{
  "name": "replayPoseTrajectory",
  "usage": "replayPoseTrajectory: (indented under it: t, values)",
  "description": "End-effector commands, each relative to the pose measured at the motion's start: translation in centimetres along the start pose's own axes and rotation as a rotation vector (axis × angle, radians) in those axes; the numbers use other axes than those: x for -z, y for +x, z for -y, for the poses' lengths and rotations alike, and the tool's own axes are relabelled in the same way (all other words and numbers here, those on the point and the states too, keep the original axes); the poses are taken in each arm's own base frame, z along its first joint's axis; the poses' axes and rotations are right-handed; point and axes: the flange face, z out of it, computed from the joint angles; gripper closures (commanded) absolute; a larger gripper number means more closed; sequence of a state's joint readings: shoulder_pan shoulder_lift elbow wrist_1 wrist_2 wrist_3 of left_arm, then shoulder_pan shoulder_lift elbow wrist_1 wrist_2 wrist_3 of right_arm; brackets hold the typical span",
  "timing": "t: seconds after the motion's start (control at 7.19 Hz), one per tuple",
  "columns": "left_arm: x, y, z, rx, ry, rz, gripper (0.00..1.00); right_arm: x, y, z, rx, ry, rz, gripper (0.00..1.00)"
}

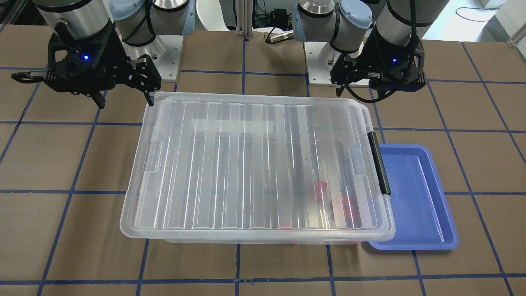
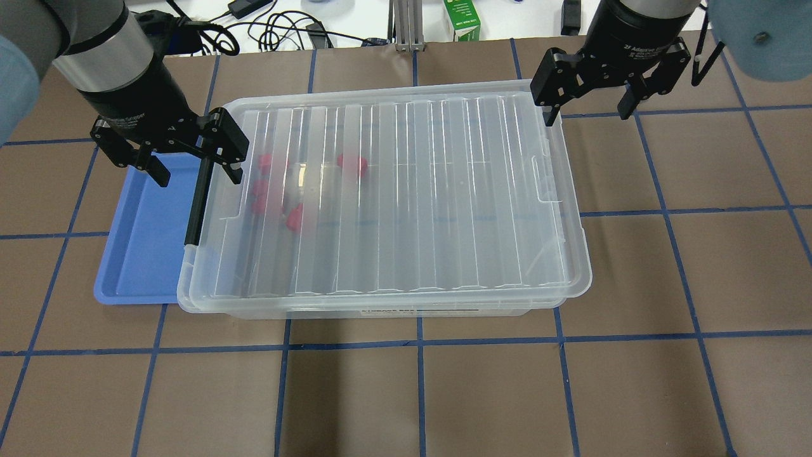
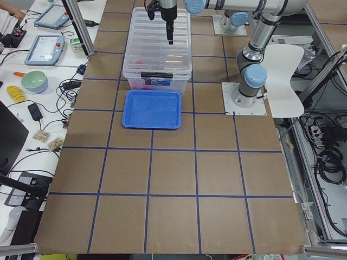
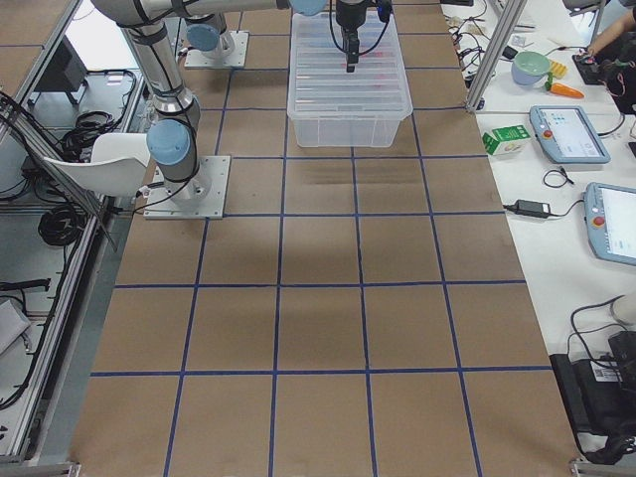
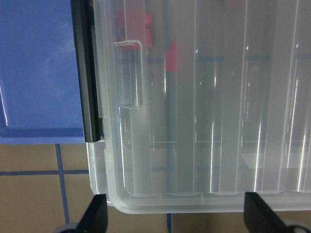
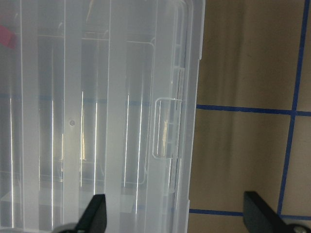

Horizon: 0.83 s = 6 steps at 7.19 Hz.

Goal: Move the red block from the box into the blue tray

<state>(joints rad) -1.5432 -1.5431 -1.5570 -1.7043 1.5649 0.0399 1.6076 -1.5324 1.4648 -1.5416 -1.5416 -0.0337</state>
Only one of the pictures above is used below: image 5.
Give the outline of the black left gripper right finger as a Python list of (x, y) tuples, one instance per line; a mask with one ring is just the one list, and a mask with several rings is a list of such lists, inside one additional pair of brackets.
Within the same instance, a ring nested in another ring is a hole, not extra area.
[(249, 233), (293, 233), (256, 192), (244, 196), (244, 224)]

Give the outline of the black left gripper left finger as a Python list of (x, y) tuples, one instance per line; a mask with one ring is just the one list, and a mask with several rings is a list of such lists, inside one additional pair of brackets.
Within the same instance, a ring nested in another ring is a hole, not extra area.
[(105, 233), (108, 226), (106, 194), (95, 195), (76, 227), (78, 233)]

